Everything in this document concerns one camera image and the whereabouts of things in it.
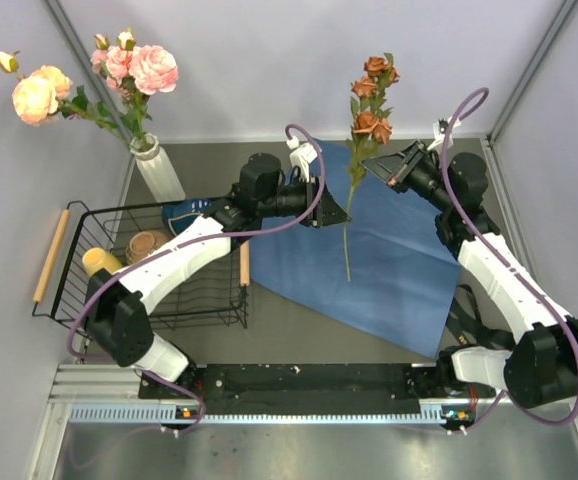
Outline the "brown rose stem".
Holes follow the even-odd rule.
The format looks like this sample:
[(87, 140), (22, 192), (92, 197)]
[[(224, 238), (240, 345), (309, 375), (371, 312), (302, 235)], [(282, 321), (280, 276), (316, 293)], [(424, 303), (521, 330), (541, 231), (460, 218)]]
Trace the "brown rose stem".
[(390, 123), (392, 107), (386, 107), (387, 91), (400, 80), (392, 53), (370, 56), (364, 62), (364, 74), (351, 83), (350, 112), (352, 123), (350, 138), (345, 141), (350, 151), (346, 171), (350, 188), (346, 210), (350, 214), (355, 192), (366, 176), (361, 161), (378, 153), (380, 146), (387, 145), (393, 134)]

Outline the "blue wrapping paper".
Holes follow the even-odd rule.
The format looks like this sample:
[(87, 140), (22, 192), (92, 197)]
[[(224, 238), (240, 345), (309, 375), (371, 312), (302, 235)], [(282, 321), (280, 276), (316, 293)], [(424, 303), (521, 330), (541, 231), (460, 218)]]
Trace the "blue wrapping paper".
[(350, 154), (321, 145), (347, 225), (294, 226), (251, 242), (253, 325), (330, 318), (425, 357), (436, 354), (460, 268), (437, 238), (436, 209), (374, 175), (351, 193)]

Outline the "pink rose stem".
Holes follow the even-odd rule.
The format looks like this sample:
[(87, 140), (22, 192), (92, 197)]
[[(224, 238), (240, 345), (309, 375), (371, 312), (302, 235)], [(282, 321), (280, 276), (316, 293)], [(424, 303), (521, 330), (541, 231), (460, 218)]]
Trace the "pink rose stem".
[(148, 96), (138, 90), (135, 79), (130, 74), (137, 43), (133, 31), (131, 28), (122, 30), (115, 45), (102, 34), (96, 34), (94, 40), (96, 49), (90, 58), (92, 69), (120, 96), (124, 108), (120, 113), (120, 122), (132, 134), (132, 148), (139, 152), (146, 151), (150, 143), (146, 138), (143, 121), (149, 117)]
[(160, 45), (143, 45), (134, 49), (130, 66), (140, 92), (149, 99), (156, 93), (170, 93), (179, 78), (174, 56)]

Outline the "peach rose stem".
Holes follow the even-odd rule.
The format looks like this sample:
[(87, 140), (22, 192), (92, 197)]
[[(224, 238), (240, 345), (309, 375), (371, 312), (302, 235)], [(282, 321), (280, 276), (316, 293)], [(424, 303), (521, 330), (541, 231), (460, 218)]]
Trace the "peach rose stem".
[(12, 103), (21, 121), (39, 127), (58, 119), (83, 119), (129, 146), (104, 101), (91, 100), (83, 85), (73, 87), (73, 81), (55, 66), (43, 65), (25, 76), (20, 71), (17, 54), (18, 51), (0, 51), (0, 69), (17, 79)]

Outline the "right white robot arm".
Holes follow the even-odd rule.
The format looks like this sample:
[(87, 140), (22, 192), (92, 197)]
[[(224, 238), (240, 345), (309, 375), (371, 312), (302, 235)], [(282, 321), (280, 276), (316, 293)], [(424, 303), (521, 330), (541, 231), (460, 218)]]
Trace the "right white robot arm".
[(488, 294), (508, 325), (506, 339), (449, 349), (435, 380), (456, 396), (471, 383), (506, 391), (525, 409), (578, 395), (578, 318), (549, 299), (511, 253), (482, 205), (484, 160), (459, 153), (446, 167), (421, 142), (362, 166), (398, 193), (413, 191), (439, 211), (437, 235)]

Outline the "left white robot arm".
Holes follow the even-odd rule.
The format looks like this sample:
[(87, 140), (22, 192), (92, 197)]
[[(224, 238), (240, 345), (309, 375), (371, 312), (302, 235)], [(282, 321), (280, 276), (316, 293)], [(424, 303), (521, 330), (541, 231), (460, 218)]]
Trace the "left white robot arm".
[(182, 233), (115, 274), (102, 270), (90, 278), (86, 334), (118, 366), (152, 372), (174, 396), (189, 394), (195, 387), (196, 364), (154, 333), (151, 313), (196, 272), (249, 240), (264, 219), (282, 217), (315, 228), (350, 219), (322, 177), (287, 180), (278, 158), (255, 154), (231, 191), (212, 200)]

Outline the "white ribbed ceramic vase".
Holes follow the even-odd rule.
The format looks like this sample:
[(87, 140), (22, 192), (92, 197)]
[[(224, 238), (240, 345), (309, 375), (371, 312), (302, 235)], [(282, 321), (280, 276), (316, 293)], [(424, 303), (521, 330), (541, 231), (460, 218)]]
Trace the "white ribbed ceramic vase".
[(146, 133), (135, 137), (130, 151), (149, 191), (157, 202), (176, 202), (186, 199), (186, 192), (158, 138)]

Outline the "blue leaf-pattern plate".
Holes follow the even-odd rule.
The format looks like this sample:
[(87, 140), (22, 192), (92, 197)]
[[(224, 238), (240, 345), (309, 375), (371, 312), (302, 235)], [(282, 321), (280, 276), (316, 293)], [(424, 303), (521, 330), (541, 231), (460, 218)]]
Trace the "blue leaf-pattern plate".
[(204, 213), (211, 203), (211, 199), (195, 198), (165, 204), (161, 209), (161, 219), (165, 230), (173, 237), (181, 234)]

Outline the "brown ceramic bowl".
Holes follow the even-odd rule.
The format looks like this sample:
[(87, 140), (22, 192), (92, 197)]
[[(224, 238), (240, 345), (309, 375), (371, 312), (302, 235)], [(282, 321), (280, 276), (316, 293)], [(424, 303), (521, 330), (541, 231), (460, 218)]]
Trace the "brown ceramic bowl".
[(171, 240), (171, 236), (161, 230), (145, 230), (135, 234), (125, 249), (129, 265), (140, 262)]

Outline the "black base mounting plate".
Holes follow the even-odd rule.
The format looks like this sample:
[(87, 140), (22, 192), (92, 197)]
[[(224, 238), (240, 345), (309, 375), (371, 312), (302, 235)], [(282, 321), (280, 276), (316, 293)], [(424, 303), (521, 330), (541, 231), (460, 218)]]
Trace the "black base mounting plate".
[(433, 367), (410, 364), (208, 364), (184, 387), (213, 415), (410, 414), (444, 398)]

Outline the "yellow cup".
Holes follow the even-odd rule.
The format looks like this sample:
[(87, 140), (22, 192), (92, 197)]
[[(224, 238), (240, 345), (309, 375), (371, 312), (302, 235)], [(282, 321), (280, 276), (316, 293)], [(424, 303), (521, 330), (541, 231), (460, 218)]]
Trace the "yellow cup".
[(111, 252), (100, 247), (87, 250), (83, 254), (81, 262), (89, 277), (101, 270), (115, 273), (123, 267), (122, 263)]

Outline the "aluminium slotted rail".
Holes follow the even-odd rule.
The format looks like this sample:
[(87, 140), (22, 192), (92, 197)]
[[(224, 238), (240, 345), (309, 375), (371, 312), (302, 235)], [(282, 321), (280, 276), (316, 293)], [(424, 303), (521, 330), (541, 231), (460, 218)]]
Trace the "aluminium slotted rail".
[(200, 394), (180, 392), (149, 376), (113, 365), (63, 365), (58, 368), (49, 400), (68, 406), (73, 423), (160, 424), (184, 429), (194, 422), (243, 425), (430, 425), (447, 431), (475, 423), (496, 396), (481, 384), (446, 388), (444, 398), (421, 399), (410, 414), (364, 415), (213, 415)]

